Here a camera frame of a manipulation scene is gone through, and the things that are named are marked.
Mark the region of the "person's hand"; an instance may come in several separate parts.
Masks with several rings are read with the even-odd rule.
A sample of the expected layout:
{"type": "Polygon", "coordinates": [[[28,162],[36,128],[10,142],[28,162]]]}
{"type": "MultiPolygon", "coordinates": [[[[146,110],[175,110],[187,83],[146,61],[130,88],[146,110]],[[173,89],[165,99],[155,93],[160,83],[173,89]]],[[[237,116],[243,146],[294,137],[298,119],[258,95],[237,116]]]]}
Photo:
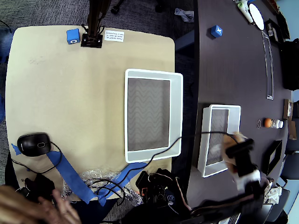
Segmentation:
{"type": "Polygon", "coordinates": [[[76,210],[62,199],[58,190],[52,191],[57,205],[39,197],[38,203],[26,199],[10,186],[0,187],[0,222],[2,224],[80,224],[76,210]]]}

